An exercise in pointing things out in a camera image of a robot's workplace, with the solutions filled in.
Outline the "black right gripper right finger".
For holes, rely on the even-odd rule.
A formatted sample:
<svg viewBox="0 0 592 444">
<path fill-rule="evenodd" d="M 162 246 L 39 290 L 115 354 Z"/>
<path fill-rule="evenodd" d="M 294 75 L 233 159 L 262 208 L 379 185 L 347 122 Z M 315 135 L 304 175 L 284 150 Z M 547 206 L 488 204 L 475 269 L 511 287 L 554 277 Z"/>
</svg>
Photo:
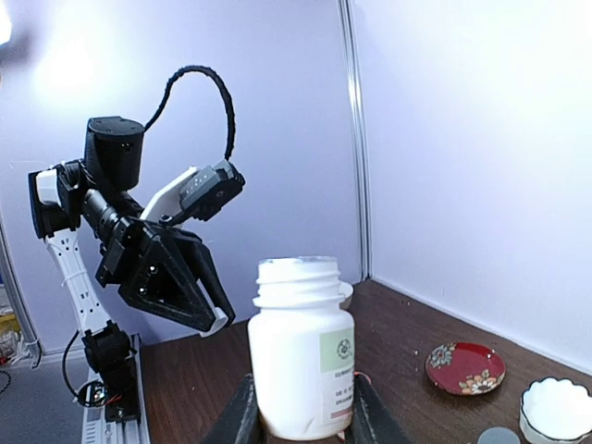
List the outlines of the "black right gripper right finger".
<svg viewBox="0 0 592 444">
<path fill-rule="evenodd" d="M 351 444 L 411 444 L 401 426 L 379 397 L 370 379 L 354 376 L 354 398 L 351 424 L 346 429 Z"/>
</svg>

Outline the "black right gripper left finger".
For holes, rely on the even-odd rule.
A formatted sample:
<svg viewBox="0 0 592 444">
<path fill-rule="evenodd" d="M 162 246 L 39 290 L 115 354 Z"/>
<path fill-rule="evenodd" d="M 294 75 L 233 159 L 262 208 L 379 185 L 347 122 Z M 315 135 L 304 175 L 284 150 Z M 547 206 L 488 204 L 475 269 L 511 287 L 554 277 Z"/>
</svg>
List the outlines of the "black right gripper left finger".
<svg viewBox="0 0 592 444">
<path fill-rule="evenodd" d="M 253 375 L 247 374 L 218 416 L 201 444 L 259 444 L 262 423 L 259 417 Z"/>
</svg>

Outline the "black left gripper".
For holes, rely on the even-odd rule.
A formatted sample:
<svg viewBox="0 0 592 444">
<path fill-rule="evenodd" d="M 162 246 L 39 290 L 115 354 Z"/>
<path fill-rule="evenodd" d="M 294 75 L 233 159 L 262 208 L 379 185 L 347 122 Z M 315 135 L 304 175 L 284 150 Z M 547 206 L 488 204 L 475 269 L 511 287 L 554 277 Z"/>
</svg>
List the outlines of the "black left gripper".
<svg viewBox="0 0 592 444">
<path fill-rule="evenodd" d="M 143 209 L 129 190 L 139 182 L 143 136 L 142 124 L 123 117 L 93 117 L 87 123 L 82 209 L 102 243 L 96 279 L 102 287 L 117 285 L 135 309 L 205 332 L 216 316 L 199 281 L 225 323 L 232 324 L 234 309 L 202 239 L 140 219 Z"/>
</svg>

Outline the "white dropper bottle cap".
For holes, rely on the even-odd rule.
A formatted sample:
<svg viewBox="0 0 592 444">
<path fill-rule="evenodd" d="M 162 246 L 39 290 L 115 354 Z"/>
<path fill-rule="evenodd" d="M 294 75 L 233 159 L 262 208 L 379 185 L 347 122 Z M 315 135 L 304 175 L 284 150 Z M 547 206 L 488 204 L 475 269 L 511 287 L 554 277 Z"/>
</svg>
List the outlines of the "white dropper bottle cap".
<svg viewBox="0 0 592 444">
<path fill-rule="evenodd" d="M 215 320 L 214 320 L 213 324 L 211 325 L 211 327 L 207 331 L 200 331 L 199 332 L 199 335 L 202 338 L 207 338 L 209 336 L 212 336 L 215 333 L 217 333 L 220 329 L 222 329 L 223 327 L 226 326 L 226 324 L 228 322 L 228 316 L 224 313 L 223 310 L 221 310 L 219 307 L 215 307 L 214 308 L 214 315 L 215 315 Z"/>
</svg>

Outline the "small white dropper bottle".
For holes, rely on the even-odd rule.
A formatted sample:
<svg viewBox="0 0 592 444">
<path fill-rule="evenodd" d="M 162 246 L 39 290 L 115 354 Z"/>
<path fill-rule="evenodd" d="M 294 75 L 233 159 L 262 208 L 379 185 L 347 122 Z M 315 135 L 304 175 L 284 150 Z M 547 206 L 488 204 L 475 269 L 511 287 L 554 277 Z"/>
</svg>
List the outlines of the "small white dropper bottle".
<svg viewBox="0 0 592 444">
<path fill-rule="evenodd" d="M 288 440 L 330 438 L 352 419 L 354 320 L 339 303 L 333 257 L 266 259 L 259 312 L 248 323 L 253 381 L 267 431 Z"/>
</svg>

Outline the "grey cap pill bottle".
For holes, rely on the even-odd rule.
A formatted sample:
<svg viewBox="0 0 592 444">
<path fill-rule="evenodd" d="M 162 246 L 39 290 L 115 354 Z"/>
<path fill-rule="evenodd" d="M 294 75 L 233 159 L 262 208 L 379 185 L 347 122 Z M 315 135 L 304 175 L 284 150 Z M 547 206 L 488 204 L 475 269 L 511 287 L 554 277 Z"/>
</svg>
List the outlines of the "grey cap pill bottle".
<svg viewBox="0 0 592 444">
<path fill-rule="evenodd" d="M 518 435 L 507 427 L 495 426 L 481 433 L 477 444 L 520 444 Z"/>
</svg>

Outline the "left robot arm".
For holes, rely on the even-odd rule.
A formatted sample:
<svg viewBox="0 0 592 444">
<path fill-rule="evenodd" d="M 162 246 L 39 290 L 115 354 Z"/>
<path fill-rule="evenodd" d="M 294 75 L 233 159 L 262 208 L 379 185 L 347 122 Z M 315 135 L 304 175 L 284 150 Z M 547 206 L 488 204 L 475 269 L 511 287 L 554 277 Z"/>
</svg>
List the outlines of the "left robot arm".
<svg viewBox="0 0 592 444">
<path fill-rule="evenodd" d="M 73 397 L 85 408 L 109 406 L 116 418 L 139 413 L 136 351 L 95 285 L 115 285 L 127 305 L 202 336 L 235 317 L 210 251 L 182 224 L 211 219 L 242 191 L 244 177 L 229 161 L 192 167 L 141 206 L 130 191 L 139 181 L 144 133 L 123 117 L 92 118 L 81 159 L 28 177 L 36 235 L 62 272 L 75 337 L 97 375 Z"/>
</svg>

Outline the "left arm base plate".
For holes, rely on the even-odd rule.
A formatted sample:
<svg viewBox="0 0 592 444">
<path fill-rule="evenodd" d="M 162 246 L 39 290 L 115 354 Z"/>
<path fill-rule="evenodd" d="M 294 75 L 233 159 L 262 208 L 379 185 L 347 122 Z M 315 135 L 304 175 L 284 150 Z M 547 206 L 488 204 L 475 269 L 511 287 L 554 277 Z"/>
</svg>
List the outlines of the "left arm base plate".
<svg viewBox="0 0 592 444">
<path fill-rule="evenodd" d="M 101 380 L 95 379 L 80 388 L 76 400 L 85 408 L 103 408 L 106 422 L 122 423 L 138 420 L 141 417 L 139 395 L 136 387 L 123 391 L 113 391 Z"/>
</svg>

